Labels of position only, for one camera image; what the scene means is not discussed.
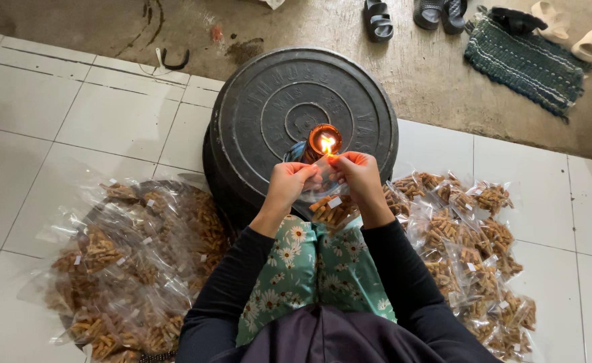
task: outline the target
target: black sleeve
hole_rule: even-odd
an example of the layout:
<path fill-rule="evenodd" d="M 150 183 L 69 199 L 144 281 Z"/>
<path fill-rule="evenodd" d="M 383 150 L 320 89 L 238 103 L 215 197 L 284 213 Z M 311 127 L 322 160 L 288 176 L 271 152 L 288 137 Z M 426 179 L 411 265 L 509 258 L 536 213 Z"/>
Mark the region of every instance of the black sleeve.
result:
<path fill-rule="evenodd" d="M 397 220 L 361 232 L 397 324 L 419 337 L 447 362 L 499 362 L 453 316 Z"/>
<path fill-rule="evenodd" d="M 235 348 L 238 319 L 267 263 L 273 242 L 273 238 L 250 227 L 243 230 L 188 310 L 176 362 L 208 362 L 215 355 Z"/>

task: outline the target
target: green floral fabric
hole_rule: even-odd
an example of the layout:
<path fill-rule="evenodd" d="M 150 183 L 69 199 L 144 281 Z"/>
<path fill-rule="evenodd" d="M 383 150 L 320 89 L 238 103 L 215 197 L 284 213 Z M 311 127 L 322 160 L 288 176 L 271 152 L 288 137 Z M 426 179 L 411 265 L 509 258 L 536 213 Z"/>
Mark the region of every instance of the green floral fabric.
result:
<path fill-rule="evenodd" d="M 288 215 L 276 234 L 238 323 L 237 344 L 272 320 L 313 302 L 372 312 L 396 321 L 368 246 L 361 217 L 329 236 L 323 225 Z"/>

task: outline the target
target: woven rug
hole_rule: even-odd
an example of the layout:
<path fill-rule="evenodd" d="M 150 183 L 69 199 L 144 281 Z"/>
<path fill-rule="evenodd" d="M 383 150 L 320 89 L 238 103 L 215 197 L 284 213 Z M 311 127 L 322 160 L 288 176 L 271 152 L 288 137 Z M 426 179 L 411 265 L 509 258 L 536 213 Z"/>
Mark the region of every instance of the woven rug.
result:
<path fill-rule="evenodd" d="M 478 21 L 464 57 L 492 81 L 526 96 L 566 123 L 568 110 L 583 92 L 583 72 L 592 68 L 540 36 L 511 36 L 488 16 Z"/>

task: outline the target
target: candle flame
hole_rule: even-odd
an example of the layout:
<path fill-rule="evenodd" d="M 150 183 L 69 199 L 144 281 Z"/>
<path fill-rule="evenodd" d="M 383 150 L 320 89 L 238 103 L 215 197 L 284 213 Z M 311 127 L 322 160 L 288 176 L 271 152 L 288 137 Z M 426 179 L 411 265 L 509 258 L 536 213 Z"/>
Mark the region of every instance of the candle flame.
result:
<path fill-rule="evenodd" d="M 336 144 L 336 140 L 334 137 L 327 137 L 325 135 L 321 135 L 321 151 L 325 154 L 329 154 L 332 152 L 332 145 Z"/>

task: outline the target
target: black sandal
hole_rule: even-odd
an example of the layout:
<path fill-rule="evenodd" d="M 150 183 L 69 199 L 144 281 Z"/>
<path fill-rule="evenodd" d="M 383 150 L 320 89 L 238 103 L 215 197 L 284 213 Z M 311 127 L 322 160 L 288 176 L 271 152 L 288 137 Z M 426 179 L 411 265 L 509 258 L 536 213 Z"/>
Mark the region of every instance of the black sandal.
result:
<path fill-rule="evenodd" d="M 375 43 L 389 41 L 394 33 L 388 5 L 382 0 L 366 0 L 363 17 L 368 27 L 368 37 Z"/>
<path fill-rule="evenodd" d="M 442 16 L 442 0 L 415 0 L 413 20 L 418 27 L 435 30 Z"/>
<path fill-rule="evenodd" d="M 455 35 L 464 31 L 466 21 L 464 13 L 467 12 L 467 0 L 445 0 L 442 12 L 444 32 Z"/>

